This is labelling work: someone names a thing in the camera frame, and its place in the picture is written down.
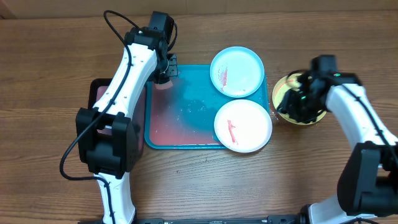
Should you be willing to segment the pink sponge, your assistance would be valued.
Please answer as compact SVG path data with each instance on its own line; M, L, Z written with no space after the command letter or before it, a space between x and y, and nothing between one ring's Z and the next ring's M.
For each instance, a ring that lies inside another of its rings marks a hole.
M155 83L155 88L158 90L166 90L173 87L173 83L171 80L167 80L164 83Z

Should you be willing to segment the yellow plate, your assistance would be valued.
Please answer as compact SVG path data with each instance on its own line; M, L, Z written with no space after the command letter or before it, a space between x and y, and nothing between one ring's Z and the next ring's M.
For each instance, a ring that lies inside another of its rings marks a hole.
M274 89L272 91L272 103L274 105L274 108L277 109L277 107L280 105L282 102L282 99L285 95L285 93L290 90L298 90L300 83L297 81L297 78L302 75L305 72L305 70L295 70L288 74L287 76L282 77L274 86ZM278 113L282 118L284 118L286 121L293 123L293 124L298 124L298 125L310 125L319 122L325 115L326 111L319 111L318 116L310 120L307 123L299 123L296 120L290 118L287 114L282 114Z

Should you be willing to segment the white plate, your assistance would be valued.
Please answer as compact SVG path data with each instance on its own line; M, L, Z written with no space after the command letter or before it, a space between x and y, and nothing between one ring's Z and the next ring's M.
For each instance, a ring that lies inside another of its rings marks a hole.
M251 100L233 100L223 105L214 120L219 142L234 152L250 153L262 149L271 139L269 112Z

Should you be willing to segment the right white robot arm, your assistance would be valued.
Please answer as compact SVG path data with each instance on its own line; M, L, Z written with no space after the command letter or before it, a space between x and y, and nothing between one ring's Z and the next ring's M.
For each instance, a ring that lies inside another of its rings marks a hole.
M291 85L277 111L299 123L331 112L352 153L338 180L336 195L302 209L301 223L369 222L397 214L397 137L372 108L353 73L292 73Z

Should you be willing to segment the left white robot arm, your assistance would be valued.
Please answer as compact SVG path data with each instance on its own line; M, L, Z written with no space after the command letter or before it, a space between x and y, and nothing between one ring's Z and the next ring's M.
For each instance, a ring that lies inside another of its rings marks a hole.
M129 173L141 146L133 118L147 82L170 86L170 50L177 35L175 24L132 28L121 39L123 57L104 93L91 93L92 104L76 115L77 137L73 143L91 172L89 179L100 187L104 208L101 223L134 221Z

